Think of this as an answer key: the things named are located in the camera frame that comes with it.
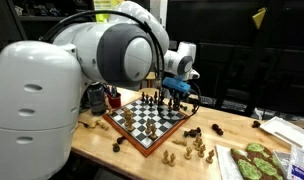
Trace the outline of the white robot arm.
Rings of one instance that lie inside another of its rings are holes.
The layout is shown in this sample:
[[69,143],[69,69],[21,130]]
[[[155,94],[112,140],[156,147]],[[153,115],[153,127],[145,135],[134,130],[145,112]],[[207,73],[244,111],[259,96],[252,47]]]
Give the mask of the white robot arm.
[[0,52],[0,180],[49,180],[66,164],[91,84],[137,86],[157,69],[162,85],[186,92],[197,77],[195,44],[171,50],[145,8],[123,1],[106,14],[104,23],[71,15]]

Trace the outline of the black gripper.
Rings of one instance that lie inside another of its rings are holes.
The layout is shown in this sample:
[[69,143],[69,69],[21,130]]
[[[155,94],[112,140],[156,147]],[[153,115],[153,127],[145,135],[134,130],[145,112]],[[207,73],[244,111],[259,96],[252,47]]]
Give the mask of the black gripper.
[[182,94],[179,91],[176,91],[175,89],[161,88],[159,92],[158,105],[161,106],[164,104],[166,93],[169,93],[168,109],[178,111],[181,107],[180,98],[182,97]]

